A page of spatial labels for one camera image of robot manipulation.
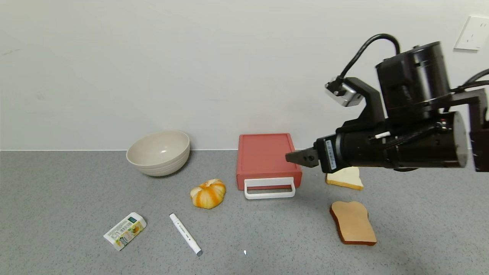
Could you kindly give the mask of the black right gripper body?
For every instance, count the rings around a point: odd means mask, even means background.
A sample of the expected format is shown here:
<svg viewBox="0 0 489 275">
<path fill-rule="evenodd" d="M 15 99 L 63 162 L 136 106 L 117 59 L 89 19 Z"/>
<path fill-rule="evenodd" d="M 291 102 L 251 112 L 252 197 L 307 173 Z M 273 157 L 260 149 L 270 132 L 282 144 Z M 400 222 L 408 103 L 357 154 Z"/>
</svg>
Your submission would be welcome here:
<svg viewBox="0 0 489 275">
<path fill-rule="evenodd" d="M 387 136 L 389 131 L 382 128 L 339 128 L 335 134 L 317 139 L 313 148 L 324 173 L 346 167 L 388 168 Z"/>
</svg>

